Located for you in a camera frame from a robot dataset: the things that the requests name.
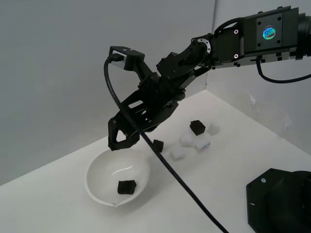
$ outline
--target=small cube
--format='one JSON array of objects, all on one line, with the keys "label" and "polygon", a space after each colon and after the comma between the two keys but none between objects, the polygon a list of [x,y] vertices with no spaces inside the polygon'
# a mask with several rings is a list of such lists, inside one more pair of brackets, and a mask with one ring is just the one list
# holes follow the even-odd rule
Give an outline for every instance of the small cube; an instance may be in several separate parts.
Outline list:
[{"label": "small cube", "polygon": [[155,139],[154,140],[154,146],[156,147],[156,149],[159,152],[162,152],[163,151],[163,147],[164,147],[164,142]]},{"label": "small cube", "polygon": [[183,147],[193,147],[193,134],[189,132],[180,135],[180,144]]},{"label": "small cube", "polygon": [[174,161],[184,159],[186,157],[187,151],[180,146],[173,146],[171,148],[171,157]]},{"label": "small cube", "polygon": [[212,136],[218,134],[220,132],[220,124],[216,121],[210,123],[207,132]]},{"label": "small cube", "polygon": [[119,194],[134,194],[136,188],[135,181],[119,181],[118,193]]},{"label": "small cube", "polygon": [[200,122],[199,120],[194,120],[190,124],[191,130],[194,132],[195,135],[203,134],[205,131],[205,125]]},{"label": "small cube", "polygon": [[199,152],[205,151],[210,146],[210,140],[208,138],[208,133],[201,134],[194,139],[194,146]]}]

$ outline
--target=sticker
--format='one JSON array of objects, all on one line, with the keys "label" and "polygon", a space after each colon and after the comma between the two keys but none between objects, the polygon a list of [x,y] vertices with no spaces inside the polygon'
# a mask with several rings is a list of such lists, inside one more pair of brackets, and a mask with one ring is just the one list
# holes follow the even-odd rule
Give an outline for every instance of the sticker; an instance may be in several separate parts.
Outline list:
[{"label": "sticker", "polygon": [[274,29],[273,26],[266,27],[262,34],[265,40],[271,40],[273,37],[275,37],[275,35],[276,35],[276,30]]}]

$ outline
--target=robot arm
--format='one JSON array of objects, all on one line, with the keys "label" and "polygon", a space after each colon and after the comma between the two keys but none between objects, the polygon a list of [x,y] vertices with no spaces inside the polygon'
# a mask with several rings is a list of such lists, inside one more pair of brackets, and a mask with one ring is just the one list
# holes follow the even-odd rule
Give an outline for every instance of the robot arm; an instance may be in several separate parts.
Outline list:
[{"label": "robot arm", "polygon": [[[182,53],[171,52],[161,59],[156,65],[161,76],[144,63],[143,53],[112,46],[109,56],[113,54],[121,55],[123,60],[112,64],[134,71],[140,79],[138,90],[122,105],[144,132],[151,132],[172,115],[178,101],[185,97],[185,88],[210,69],[257,64],[259,74],[266,78],[261,63],[310,56],[311,18],[289,6],[230,20],[214,34],[193,38]],[[137,102],[141,104],[130,107]],[[125,140],[117,141],[118,131],[124,133]],[[129,148],[139,141],[138,132],[121,112],[109,120],[108,133],[112,150]]]}]

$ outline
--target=white table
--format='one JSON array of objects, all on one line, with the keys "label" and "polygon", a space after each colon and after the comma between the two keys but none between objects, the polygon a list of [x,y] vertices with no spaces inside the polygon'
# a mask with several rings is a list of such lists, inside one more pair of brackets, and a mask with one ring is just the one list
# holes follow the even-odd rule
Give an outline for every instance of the white table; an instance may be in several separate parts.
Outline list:
[{"label": "white table", "polygon": [[[221,132],[208,150],[170,163],[230,233],[252,233],[245,186],[271,167],[311,171],[311,157],[207,91],[180,102],[149,136],[169,145],[195,119],[217,119]],[[84,189],[91,158],[108,149],[103,138],[0,186],[0,232],[220,232],[143,139],[133,148],[148,154],[151,164],[150,181],[133,202],[103,206]]]}]

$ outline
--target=white bowl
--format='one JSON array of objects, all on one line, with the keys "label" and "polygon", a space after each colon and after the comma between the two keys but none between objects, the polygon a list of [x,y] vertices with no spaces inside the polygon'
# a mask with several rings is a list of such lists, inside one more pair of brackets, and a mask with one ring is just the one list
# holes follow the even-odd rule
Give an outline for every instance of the white bowl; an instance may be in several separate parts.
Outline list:
[{"label": "white bowl", "polygon": [[[146,187],[150,166],[145,156],[133,149],[107,150],[89,165],[85,188],[90,197],[103,205],[119,206],[135,199]],[[119,181],[135,180],[133,195],[118,194]]]}]

